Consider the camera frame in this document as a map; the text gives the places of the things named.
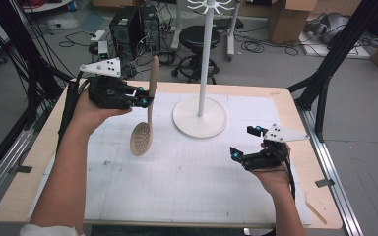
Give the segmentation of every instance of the white mounting bracket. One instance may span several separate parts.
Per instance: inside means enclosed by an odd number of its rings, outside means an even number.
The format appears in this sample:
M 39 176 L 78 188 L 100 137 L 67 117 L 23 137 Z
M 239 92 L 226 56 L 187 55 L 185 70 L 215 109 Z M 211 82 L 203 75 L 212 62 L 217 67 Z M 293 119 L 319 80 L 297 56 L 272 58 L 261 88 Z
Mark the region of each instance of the white mounting bracket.
M 292 129 L 274 124 L 271 128 L 268 129 L 268 132 L 264 136 L 264 139 L 283 143 L 286 141 L 309 140 L 309 136 L 307 134 L 299 133 Z
M 83 72 L 94 73 L 97 75 L 105 75 L 110 77 L 121 76 L 121 60 L 119 57 L 115 59 L 103 60 L 88 65 L 82 65 L 80 68 Z
M 207 14 L 207 12 L 210 8 L 214 8 L 218 14 L 221 14 L 221 12 L 218 10 L 219 7 L 226 9 L 226 10 L 234 9 L 234 8 L 226 8 L 226 7 L 222 6 L 222 5 L 226 5 L 226 4 L 230 3 L 231 0 L 228 0 L 227 2 L 222 2 L 222 3 L 217 2 L 215 0 L 205 0 L 205 1 L 202 1 L 202 2 L 188 0 L 188 2 L 193 3 L 193 4 L 201 4 L 201 5 L 198 5 L 196 7 L 188 6 L 188 8 L 190 8 L 190 9 L 198 9 L 200 7 L 205 7 L 206 9 L 205 9 L 203 14 Z

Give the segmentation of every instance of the spoon handle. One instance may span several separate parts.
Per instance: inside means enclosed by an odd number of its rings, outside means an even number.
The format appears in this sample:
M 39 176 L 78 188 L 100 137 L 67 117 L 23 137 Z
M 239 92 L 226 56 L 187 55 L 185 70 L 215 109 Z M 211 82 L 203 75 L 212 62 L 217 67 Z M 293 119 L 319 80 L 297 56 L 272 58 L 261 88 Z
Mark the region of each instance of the spoon handle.
M 158 74 L 160 71 L 160 62 L 157 56 L 153 57 L 152 69 L 150 71 L 150 84 L 149 84 L 149 97 L 154 97 L 156 94 L 156 88 L 158 86 Z M 149 125 L 152 126 L 152 111 L 153 103 L 147 109 L 147 119 Z

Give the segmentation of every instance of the round white base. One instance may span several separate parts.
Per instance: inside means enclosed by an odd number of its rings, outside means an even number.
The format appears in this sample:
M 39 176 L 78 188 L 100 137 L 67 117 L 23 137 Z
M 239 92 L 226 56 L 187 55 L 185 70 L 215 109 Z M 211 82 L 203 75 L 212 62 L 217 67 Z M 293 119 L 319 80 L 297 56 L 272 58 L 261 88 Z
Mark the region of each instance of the round white base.
M 199 139 L 211 138 L 225 129 L 227 112 L 217 101 L 205 97 L 203 116 L 199 117 L 198 112 L 199 97 L 186 98 L 174 107 L 174 124 L 181 132 Z

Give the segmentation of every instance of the human arm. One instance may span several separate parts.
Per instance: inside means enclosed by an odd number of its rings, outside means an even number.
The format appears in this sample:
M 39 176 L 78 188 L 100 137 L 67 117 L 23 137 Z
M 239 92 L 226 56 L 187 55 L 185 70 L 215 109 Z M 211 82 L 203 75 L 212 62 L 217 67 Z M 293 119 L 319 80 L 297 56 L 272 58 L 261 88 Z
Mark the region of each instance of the human arm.
M 60 143 L 53 168 L 32 213 L 31 224 L 75 227 L 79 234 L 83 230 L 89 137 L 108 117 L 131 111 L 100 109 L 88 96 L 85 89 Z
M 251 173 L 259 178 L 265 190 L 272 196 L 276 212 L 276 235 L 305 235 L 284 168 L 279 166 L 252 170 Z

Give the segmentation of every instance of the power strip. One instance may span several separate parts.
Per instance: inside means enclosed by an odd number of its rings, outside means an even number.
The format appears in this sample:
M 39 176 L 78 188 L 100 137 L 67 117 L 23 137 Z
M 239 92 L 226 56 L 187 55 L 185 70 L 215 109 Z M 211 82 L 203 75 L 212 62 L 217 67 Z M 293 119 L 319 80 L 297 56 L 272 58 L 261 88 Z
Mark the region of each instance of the power strip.
M 95 37 L 91 37 L 92 42 L 100 41 L 101 38 L 103 38 L 106 34 L 105 30 L 98 30 L 94 35 Z

